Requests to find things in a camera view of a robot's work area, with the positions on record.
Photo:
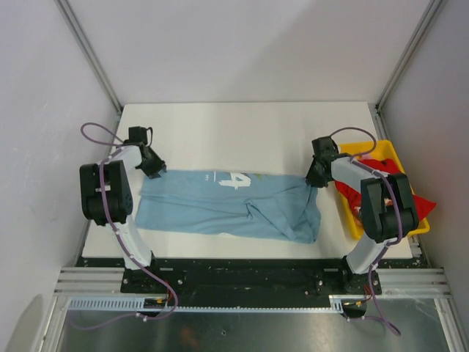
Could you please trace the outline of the light blue t shirt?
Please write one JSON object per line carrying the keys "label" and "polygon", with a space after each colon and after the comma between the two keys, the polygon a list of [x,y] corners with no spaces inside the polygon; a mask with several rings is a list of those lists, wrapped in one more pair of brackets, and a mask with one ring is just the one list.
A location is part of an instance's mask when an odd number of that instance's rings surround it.
{"label": "light blue t shirt", "polygon": [[143,182],[140,229],[314,243],[317,189],[297,175],[169,170]]}

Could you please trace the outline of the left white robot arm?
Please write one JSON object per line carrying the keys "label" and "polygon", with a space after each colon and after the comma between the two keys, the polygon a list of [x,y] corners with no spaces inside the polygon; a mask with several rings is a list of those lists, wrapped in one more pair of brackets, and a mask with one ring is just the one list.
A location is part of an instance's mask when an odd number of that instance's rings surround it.
{"label": "left white robot arm", "polygon": [[121,144],[103,161],[81,166],[81,209],[86,219],[113,235],[125,267],[140,270],[136,284],[144,292],[154,293],[162,284],[162,276],[149,268],[153,253],[133,218],[134,201],[128,175],[135,170],[151,180],[166,170],[166,163],[150,146],[140,142]]}

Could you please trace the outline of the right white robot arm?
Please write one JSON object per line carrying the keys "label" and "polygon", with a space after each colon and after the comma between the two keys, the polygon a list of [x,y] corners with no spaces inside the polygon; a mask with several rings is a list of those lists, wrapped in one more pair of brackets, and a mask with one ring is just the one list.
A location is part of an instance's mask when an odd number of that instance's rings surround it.
{"label": "right white robot arm", "polygon": [[389,247],[418,227],[413,191],[407,175],[373,169],[347,153],[340,153],[330,136],[311,143],[314,154],[306,183],[323,188],[337,181],[361,195],[363,235],[344,257],[347,270],[338,275],[339,288],[346,294],[355,294],[364,286],[363,274],[373,271]]}

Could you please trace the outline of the yellow plastic bin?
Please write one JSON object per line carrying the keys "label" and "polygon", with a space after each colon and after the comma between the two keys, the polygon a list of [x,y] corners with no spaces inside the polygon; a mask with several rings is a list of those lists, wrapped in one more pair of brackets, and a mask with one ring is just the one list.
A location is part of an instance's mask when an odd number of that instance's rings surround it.
{"label": "yellow plastic bin", "polygon": [[[356,142],[349,144],[340,144],[340,150],[343,153],[354,155],[372,148],[372,142]],[[404,173],[404,168],[399,160],[398,155],[392,143],[388,140],[380,140],[377,142],[376,148],[370,153],[360,158],[365,165],[374,169],[379,169],[388,173]],[[363,234],[361,221],[358,219],[358,211],[361,207],[361,196],[357,191],[346,186],[344,183],[335,182],[336,190],[339,193],[339,199],[344,210],[344,219],[350,236],[354,240],[359,240]],[[408,235],[420,235],[429,232],[430,225],[426,217],[432,212],[436,204],[427,199],[413,195],[416,209],[418,212],[418,227],[410,231]]]}

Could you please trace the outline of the right aluminium corner post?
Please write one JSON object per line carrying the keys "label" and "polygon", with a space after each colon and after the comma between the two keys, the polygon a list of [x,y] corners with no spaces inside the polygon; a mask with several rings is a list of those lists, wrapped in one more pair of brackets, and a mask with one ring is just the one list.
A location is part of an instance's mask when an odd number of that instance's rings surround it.
{"label": "right aluminium corner post", "polygon": [[378,114],[381,114],[385,108],[386,103],[396,89],[400,79],[405,74],[407,67],[413,60],[413,57],[417,54],[418,49],[423,43],[425,37],[429,34],[434,22],[437,20],[440,12],[443,10],[447,1],[445,0],[432,0],[429,1],[426,9],[423,12],[420,20],[418,21],[413,33],[408,40],[405,49],[403,50],[395,68],[393,69],[391,76],[387,80],[382,92],[380,93],[377,102],[375,103],[375,109]]}

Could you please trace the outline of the aluminium corner post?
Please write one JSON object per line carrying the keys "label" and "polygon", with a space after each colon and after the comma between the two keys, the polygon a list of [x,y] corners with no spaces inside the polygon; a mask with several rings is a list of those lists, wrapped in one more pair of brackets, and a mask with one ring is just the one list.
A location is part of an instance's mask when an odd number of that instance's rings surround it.
{"label": "aluminium corner post", "polygon": [[432,0],[429,1],[426,9],[423,12],[420,20],[418,21],[413,33],[408,40],[405,49],[403,50],[395,68],[393,69],[391,76],[387,80],[382,92],[380,93],[377,102],[375,103],[375,109],[378,114],[381,114],[385,108],[386,103],[396,89],[400,79],[405,74],[407,67],[413,60],[413,57],[417,54],[418,49],[423,43],[425,37],[429,34],[434,22],[437,20],[440,12],[443,10],[447,1],[445,0]]}
{"label": "aluminium corner post", "polygon": [[84,31],[81,22],[78,19],[71,3],[67,0],[55,0],[58,10],[60,11],[65,23],[67,24],[72,36],[74,37],[78,47],[80,48],[85,60],[87,61],[91,71],[94,73],[98,84],[101,86],[105,96],[113,106],[118,115],[122,114],[123,105],[120,103],[114,88],[106,74],[91,41]]}

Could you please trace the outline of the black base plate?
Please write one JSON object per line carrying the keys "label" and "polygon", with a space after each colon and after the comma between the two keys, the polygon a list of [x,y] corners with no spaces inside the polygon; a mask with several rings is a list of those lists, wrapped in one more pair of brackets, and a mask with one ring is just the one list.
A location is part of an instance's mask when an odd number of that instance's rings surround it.
{"label": "black base plate", "polygon": [[325,302],[329,295],[380,295],[377,273],[352,275],[343,259],[156,259],[142,270],[124,270],[123,293],[168,293],[179,304],[228,304],[298,307]]}

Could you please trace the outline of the aluminium frame rail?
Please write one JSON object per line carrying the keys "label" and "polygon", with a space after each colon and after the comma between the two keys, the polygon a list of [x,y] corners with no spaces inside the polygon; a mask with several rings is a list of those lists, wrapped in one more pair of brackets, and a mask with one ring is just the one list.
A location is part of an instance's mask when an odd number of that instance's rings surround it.
{"label": "aluminium frame rail", "polygon": [[[441,298],[451,295],[445,271],[434,268],[377,269],[384,297]],[[123,268],[62,268],[56,296],[118,296]]]}

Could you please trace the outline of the left aluminium corner post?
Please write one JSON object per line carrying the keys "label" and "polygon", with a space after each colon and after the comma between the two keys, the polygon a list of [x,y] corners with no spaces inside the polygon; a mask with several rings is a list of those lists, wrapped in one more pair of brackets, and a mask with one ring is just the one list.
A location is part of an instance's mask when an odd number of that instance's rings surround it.
{"label": "left aluminium corner post", "polygon": [[78,47],[80,48],[85,60],[87,61],[91,71],[94,73],[98,84],[101,86],[105,96],[113,106],[118,115],[122,114],[123,105],[120,103],[114,88],[106,74],[91,41],[84,31],[81,22],[78,19],[71,3],[67,0],[55,0],[58,10],[60,11],[65,23],[67,24],[72,36],[74,37]]}

